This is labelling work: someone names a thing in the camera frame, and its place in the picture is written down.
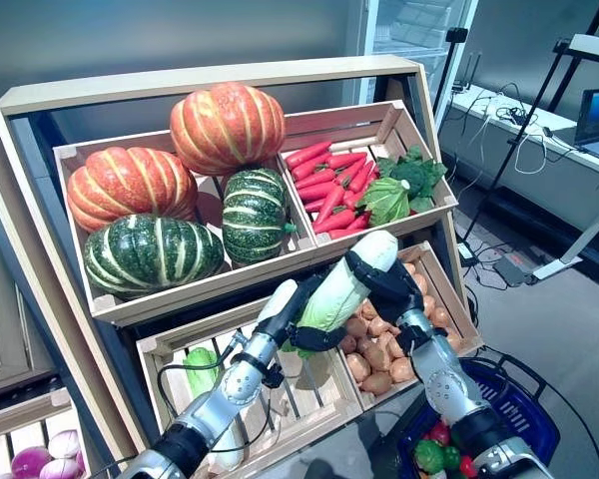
black cable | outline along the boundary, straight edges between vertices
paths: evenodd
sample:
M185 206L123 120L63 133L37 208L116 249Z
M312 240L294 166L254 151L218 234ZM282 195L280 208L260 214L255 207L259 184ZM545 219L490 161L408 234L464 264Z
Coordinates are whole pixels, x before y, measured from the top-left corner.
M114 461L114 462L112 462L112 463L104 466L102 469L99 469L98 471L94 472L87 479L95 479L96 477L98 477L103 472L107 472L113 466L117 466L118 464L122 464L123 462L130 461L132 459L135 459L136 457L137 457L137 454L134 454L133 456L127 456L127 457L123 457L122 459L118 459L117 461Z
M490 349L493 352L496 352L497 354L501 354L502 356L506 355L503 352L501 352L498 349L495 349L494 347L485 345L485 347L487 349ZM519 359L517 359L515 356L513 356L512 354L507 354L508 356L512 357L513 359L525 364L523 361L520 361ZM566 397L552 384L550 384L548 381L546 381L545 378L541 377L541 375L537 374L545 383L546 386L548 386L550 389L552 389L555 394L557 394L561 400L563 400L563 402L570 408L570 410L573 412L573 414L575 416L577 416L577 419L579 419L579 422L581 422L581 425L583 426L583 428L586 430L586 434L588 434L588 437L590 438L590 442L592 442L592 446L595 449L595 453L597 455L597 459L599 460L599 445L597 444L597 441L595 440L594 436L592 435L592 431L590 430L590 427L588 427L588 424L586 423L586 421L584 420L584 418L581 416L581 414L579 414L579 411L577 411L575 409L575 407L572 405L572 403L566 399Z

carrot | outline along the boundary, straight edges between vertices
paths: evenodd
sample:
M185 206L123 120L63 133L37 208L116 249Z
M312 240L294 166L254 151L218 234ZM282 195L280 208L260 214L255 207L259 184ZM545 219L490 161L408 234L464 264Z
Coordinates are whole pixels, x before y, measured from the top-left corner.
M323 205L324 198L315 200L314 202L306 203L303 208L307 213L317 213Z
M345 230L330 230L328 232L328 235L330 236L331 240L339 240L340 238L347 237L349 235L354 235L355 233L361 233L361 232L363 232L362 229L349 230L348 228L346 228Z
M319 185L320 183L330 182L335 178L335 171L331 169L321 170L320 172L313 173L309 177L304 178L303 180L299 180L296 183L296 188L298 190L306 187L310 187L312 185Z
M289 165L290 169L293 169L303 162L310 160L311 158L315 158L317 155L321 155L323 152L328 150L331 142L321 142L315 143L314 145L306 148L302 148L301 150L289 155L287 157L287 165Z
M362 190L358 193L353 193L348 198L344 198L343 203L346 205L347 208L354 210L355 208L357 208L357 202L363 198L364 193L366 193L365 190Z
M365 230L368 228L368 220L370 220L370 212L363 212L355 220L346 227L347 230Z
M362 158L366 158L366 153L344 153L343 155L333 155L328 159L328 167L337 170L338 168L348 167Z
M359 170L361 170L361 167L363 167L363 163L364 159L357 160L355 163L353 163L343 172L337 175L335 181L342 185L344 188L347 188L350 182L352 181L352 178L357 174L357 172L359 172Z
M319 215L315 220L315 225L323 222L326 218L332 215L332 209L335 208L341 202L343 198L343 187L335 187L324 198L323 205L319 209Z
M335 187L334 182L320 183L319 185L313 185L311 187L302 188L298 190L299 198L304 202L313 202L315 200L321 200L328 195L330 190Z
M351 210L344 210L343 212L335 213L319 224L313 223L312 230L316 235L329 232L330 230L340 230L350 225L354 219L355 213Z
M372 170L374 166L374 162L366 162L365 165L359 170L359 172L354 176L354 178L348 184L348 189L359 193L363 186L366 183L366 179L368 178L368 174Z
M314 173L317 167L326 165L326 160L329 156L330 153L324 153L323 155L319 155L318 157L307 160L298 167L293 168L291 170L293 179L298 182L299 180L309 177L312 173Z

tomato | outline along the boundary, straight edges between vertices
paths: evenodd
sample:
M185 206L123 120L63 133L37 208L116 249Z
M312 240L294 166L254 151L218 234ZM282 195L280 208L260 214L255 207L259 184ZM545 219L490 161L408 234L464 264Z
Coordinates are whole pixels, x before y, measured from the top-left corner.
M450 429L443 422L437 422L428 432L430 439L437 441L442 446L450 444Z
M477 470L472 464L472 459L468 456L461 456L461 464L459 464L459 470L463 472L467 477L477 477Z

desk leg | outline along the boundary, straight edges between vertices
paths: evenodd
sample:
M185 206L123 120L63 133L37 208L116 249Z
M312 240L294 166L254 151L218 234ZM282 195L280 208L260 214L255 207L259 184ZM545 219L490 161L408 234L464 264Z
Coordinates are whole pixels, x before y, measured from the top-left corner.
M448 249L448 255L450 256L450 268L452 269L452 282L455 286L455 291L464 305L468 310L468 296L466 296L466 287L463 283L463 276L461 274L461 262L459 261L459 251L457 250L457 241L455 239L455 227L452 222L452 213L448 212L441 218L441 225L443 227L443 235L446 241L446 248Z
M549 262L545 266L541 266L533 271L533 275L537 279L545 279L552 274L570 267L573 264L581 261L581 258L577 256L581 250L586 247L587 244L599 233L599 215L594 219L592 224L581 234L576 242L568 249L568 251L561 256L559 259Z

pumpkin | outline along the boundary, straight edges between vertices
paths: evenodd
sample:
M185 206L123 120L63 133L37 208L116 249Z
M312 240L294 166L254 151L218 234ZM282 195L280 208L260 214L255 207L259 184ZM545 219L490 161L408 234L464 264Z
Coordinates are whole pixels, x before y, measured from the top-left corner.
M71 214L89 233L136 213L192 219L197 195L196 181L182 162L150 148L95 152L67 185Z
M280 254L287 225L287 189L282 177L266 168L229 178L222 211L222 238L233 262L252 264Z
M213 275L223 263L222 242L207 228L148 214L116 220L84 247L91 283L124 299Z
M194 172L222 176L275 155L285 137L280 104L235 82L193 92L171 112L178 157Z

